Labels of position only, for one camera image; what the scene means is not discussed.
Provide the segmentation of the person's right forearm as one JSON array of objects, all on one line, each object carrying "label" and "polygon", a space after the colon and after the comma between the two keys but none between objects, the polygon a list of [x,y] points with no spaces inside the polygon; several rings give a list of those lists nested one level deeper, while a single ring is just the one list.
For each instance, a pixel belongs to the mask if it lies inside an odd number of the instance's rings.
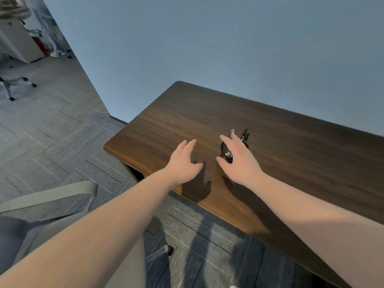
[{"label": "person's right forearm", "polygon": [[384,225],[264,173],[245,183],[353,288],[384,288]]}]

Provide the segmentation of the grey office chair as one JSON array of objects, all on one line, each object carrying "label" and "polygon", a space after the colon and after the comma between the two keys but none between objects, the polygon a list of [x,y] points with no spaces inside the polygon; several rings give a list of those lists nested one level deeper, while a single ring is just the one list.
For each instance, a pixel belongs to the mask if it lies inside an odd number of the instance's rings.
[{"label": "grey office chair", "polygon": [[[28,254],[90,213],[99,185],[82,181],[30,193],[0,204],[0,276]],[[83,198],[83,203],[72,211],[57,214],[46,210],[66,199]],[[172,256],[174,248],[163,243],[157,251],[145,256],[144,237],[141,236],[121,263],[105,288],[146,288],[146,265],[157,258]]]}]

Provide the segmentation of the person's left forearm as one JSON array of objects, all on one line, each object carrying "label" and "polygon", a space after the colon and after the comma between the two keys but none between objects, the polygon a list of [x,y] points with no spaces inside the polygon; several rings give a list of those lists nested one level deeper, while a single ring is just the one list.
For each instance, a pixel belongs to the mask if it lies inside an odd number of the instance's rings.
[{"label": "person's left forearm", "polygon": [[166,169],[151,174],[18,262],[0,288],[103,287],[178,184]]}]

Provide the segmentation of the silver pen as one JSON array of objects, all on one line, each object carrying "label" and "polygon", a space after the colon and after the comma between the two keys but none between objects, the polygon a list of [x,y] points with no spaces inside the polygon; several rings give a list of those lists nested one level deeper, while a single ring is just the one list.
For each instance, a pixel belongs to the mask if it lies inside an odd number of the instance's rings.
[{"label": "silver pen", "polygon": [[[232,134],[234,134],[234,129],[231,130],[230,132],[230,135],[229,135],[229,138],[232,139]],[[226,160],[229,164],[231,164],[233,162],[233,154],[232,152],[229,150],[228,146],[227,146],[227,150],[224,152],[224,155],[226,156]]]}]

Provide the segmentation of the grey wheeled chair base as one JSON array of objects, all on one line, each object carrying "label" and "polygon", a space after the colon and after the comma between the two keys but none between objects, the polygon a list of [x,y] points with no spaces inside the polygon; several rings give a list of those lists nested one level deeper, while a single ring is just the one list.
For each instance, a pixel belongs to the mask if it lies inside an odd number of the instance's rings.
[{"label": "grey wheeled chair base", "polygon": [[15,101],[15,98],[12,97],[12,93],[11,93],[10,87],[11,86],[18,86],[18,85],[21,85],[21,84],[29,84],[32,87],[37,87],[37,85],[34,82],[31,82],[27,77],[22,77],[21,76],[21,77],[18,77],[18,78],[15,78],[15,79],[11,79],[11,80],[5,80],[5,79],[3,79],[0,76],[0,85],[4,87],[4,89],[5,89],[6,93],[7,93],[7,98],[10,101]]}]

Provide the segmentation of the white cabinet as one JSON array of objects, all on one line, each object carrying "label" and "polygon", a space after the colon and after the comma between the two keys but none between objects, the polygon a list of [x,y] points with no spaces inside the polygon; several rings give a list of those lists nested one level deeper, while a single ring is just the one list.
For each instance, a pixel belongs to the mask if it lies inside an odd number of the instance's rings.
[{"label": "white cabinet", "polygon": [[0,19],[0,56],[30,64],[45,57],[18,19]]}]

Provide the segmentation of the person's right hand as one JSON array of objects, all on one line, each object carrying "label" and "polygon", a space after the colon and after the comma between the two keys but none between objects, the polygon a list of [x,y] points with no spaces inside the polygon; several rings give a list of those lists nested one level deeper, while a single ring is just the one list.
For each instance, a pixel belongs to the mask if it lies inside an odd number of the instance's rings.
[{"label": "person's right hand", "polygon": [[224,135],[220,135],[220,139],[233,154],[233,176],[228,178],[254,192],[264,175],[257,160],[235,134],[232,139]]}]

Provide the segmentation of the person's left hand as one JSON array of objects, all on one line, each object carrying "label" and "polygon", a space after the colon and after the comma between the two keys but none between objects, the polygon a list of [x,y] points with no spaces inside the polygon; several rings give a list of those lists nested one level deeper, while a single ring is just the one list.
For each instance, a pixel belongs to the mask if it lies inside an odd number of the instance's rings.
[{"label": "person's left hand", "polygon": [[164,168],[166,177],[170,180],[171,186],[175,187],[194,179],[192,177],[191,154],[196,144],[196,139],[187,142],[184,155],[176,155],[176,149],[172,153],[170,160]]}]

